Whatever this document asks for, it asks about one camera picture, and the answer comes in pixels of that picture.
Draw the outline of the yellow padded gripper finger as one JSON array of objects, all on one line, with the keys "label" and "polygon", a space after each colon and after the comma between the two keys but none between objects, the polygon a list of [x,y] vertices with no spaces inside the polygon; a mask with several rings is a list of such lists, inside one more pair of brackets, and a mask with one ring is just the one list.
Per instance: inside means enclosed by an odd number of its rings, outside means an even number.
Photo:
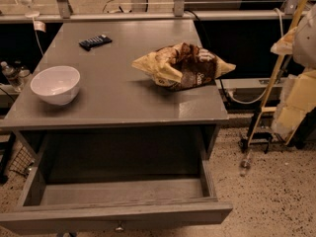
[{"label": "yellow padded gripper finger", "polygon": [[272,130],[280,136],[289,136],[316,108],[316,70],[306,69],[298,76],[289,75],[279,99]]}]

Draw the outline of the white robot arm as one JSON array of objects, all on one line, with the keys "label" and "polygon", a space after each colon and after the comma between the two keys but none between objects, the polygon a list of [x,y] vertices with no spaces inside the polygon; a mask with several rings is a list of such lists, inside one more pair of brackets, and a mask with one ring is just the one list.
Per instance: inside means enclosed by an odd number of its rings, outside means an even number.
[{"label": "white robot arm", "polygon": [[286,139],[316,108],[316,5],[271,47],[271,52],[291,54],[294,62],[304,67],[299,75],[288,75],[274,114],[272,130]]}]

